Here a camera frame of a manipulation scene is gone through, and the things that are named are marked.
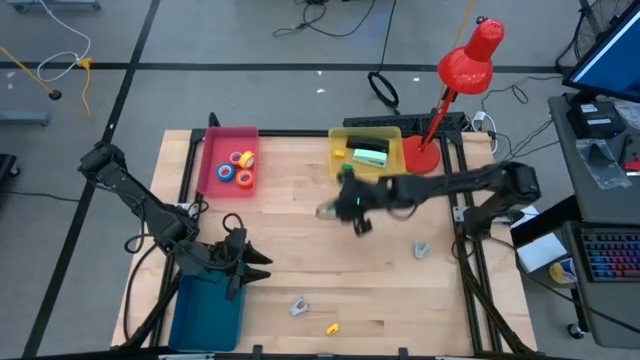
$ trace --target red desk lamp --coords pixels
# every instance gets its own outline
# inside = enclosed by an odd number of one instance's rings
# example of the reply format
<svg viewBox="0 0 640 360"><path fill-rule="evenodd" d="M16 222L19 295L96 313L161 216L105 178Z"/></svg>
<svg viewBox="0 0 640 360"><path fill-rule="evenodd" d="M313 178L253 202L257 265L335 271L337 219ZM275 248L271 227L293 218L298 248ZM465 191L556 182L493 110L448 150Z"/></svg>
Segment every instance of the red desk lamp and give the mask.
<svg viewBox="0 0 640 360"><path fill-rule="evenodd" d="M453 49L438 64L440 79L447 86L443 101L423 136L411 136L402 142L407 171L424 174L433 171L440 162L440 149L433 136L447 114L449 105L460 94L480 94L489 88L493 75L491 55L504 38L504 27L495 20L478 25L466 46Z"/></svg>

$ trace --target wooden tabletop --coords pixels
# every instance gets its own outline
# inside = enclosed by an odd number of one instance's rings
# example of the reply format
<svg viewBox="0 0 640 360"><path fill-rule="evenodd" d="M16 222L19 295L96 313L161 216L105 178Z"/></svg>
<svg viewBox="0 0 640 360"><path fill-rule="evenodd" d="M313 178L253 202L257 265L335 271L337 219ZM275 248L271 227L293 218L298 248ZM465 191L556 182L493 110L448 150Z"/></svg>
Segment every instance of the wooden tabletop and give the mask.
<svg viewBox="0 0 640 360"><path fill-rule="evenodd" d="M167 203L178 198L189 137L188 130L165 132L151 191ZM486 134L465 133L463 138L470 169L493 162ZM456 164L455 150L450 150ZM329 176L326 138L261 137L260 152L255 197L212 199L200 219L198 240L211 243L224 238L222 217L237 212L255 248L273 259L264 267L271 278L248 286L237 352L262 344L268 353L397 354L399 347L407 347L413 355L473 354L460 269L450 253L454 232L447 197L429 199L408 221L371 212L373 231L357 238L350 225L315 218L318 204L339 192ZM434 175L442 173L440 164ZM489 195L474 193L476 203ZM511 241L505 226L495 225L492 234ZM413 257L414 240L431 244L422 260ZM133 257L132 267L150 243ZM513 251L494 242L483 246L496 307L535 349ZM135 278L131 332L157 301L164 263L165 256L153 252ZM311 310L294 318L288 308L299 295ZM171 304L166 311L162 344L168 341L173 308ZM333 323L340 324L340 332L328 337L325 330ZM486 328L481 327L483 347L489 350ZM121 307L112 344L123 342Z"/></svg>

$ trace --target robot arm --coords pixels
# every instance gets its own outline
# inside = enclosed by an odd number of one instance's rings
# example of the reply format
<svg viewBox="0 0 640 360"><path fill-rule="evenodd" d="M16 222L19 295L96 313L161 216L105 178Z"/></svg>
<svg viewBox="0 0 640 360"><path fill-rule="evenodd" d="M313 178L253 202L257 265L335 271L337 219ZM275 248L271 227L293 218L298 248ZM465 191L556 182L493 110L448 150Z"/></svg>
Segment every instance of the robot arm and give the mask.
<svg viewBox="0 0 640 360"><path fill-rule="evenodd" d="M372 229L371 221L364 218L367 211L415 208L435 196L489 190L494 194L487 201L466 209L461 216L466 234L483 238L488 235L494 218L513 205L528 205L540 198L535 171L517 162L434 177L383 176L377 183L362 181L352 170L347 170L338 176L338 181L342 183L338 198L319 206L316 215L353 222L358 236Z"/></svg>
<svg viewBox="0 0 640 360"><path fill-rule="evenodd" d="M80 171L93 186L117 194L133 214L146 222L149 234L165 255L174 254L184 275L197 276L205 271L220 271L230 277L226 298L235 298L240 288L252 281L268 278L266 271L251 264L272 261L246 242L247 230L225 229L224 241L213 245L195 241L198 223L186 210L165 204L127 171L124 153L116 146L97 143L81 160Z"/></svg>

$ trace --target computer screen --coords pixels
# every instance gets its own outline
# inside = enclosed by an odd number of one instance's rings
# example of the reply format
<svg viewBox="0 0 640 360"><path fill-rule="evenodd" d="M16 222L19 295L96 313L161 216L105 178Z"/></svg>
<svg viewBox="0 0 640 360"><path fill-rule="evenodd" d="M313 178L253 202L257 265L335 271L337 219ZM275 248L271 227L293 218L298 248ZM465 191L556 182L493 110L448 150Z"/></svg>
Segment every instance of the computer screen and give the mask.
<svg viewBox="0 0 640 360"><path fill-rule="evenodd" d="M565 78L564 85L591 93L640 102L640 1Z"/></svg>

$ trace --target gray floor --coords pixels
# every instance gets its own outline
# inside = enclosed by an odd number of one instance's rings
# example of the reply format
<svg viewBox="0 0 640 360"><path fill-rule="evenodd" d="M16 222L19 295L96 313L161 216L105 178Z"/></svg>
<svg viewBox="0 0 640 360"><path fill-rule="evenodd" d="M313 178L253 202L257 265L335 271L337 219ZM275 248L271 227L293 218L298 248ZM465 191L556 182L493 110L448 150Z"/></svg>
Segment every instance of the gray floor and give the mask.
<svg viewBox="0 0 640 360"><path fill-rule="evenodd" d="M103 0L103 10L59 9L61 20L93 41L98 62L127 62L150 0ZM318 26L349 30L368 1L332 0ZM377 63L382 53L390 0L378 0L371 17L353 36L328 38L311 31L274 39L279 27L300 21L302 5L293 1L162 0L142 55L143 62L183 63ZM388 63L436 64L451 46L466 1L404 0L396 8ZM494 57L498 65L549 66L570 39L577 20L576 1L476 1L472 19L502 20L507 36ZM463 39L468 38L472 26ZM20 15L0 4L1 45L25 61L66 50L80 52L82 39L66 32L35 8ZM52 115L48 127L2 126L0 153L20 159L21 176L10 188L79 198L84 181L79 158L100 139L124 71L93 71L92 119L47 99L24 74L0 70L0 109L39 110ZM527 74L496 74L502 88ZM403 113L427 112L440 83L434 73L394 72L386 76L401 95ZM81 107L84 73L72 71L55 83L64 99ZM492 95L487 110L498 131L519 141L548 120L546 99L562 93L560 81L529 81L530 98L519 104L510 93ZM473 116L480 97L461 96L453 110ZM138 71L133 79L113 142L127 154L129 169L149 184L162 133L203 127L215 111L223 124L260 128L326 129L349 116L387 115L368 87L366 72L316 71ZM554 141L553 129L530 148ZM504 151L496 157L504 156ZM536 167L544 210L571 193L559 147L522 159ZM0 358L20 356L42 301L75 205L44 198L6 196L0 206ZM60 297L40 347L41 355L107 349L131 258L122 250L136 232L129 211L109 194L97 193L78 241ZM573 307L525 281L538 345L551 355L583 359L631 359L640 353L598 347L587 336L574 341L564 326L575 320Z"/></svg>

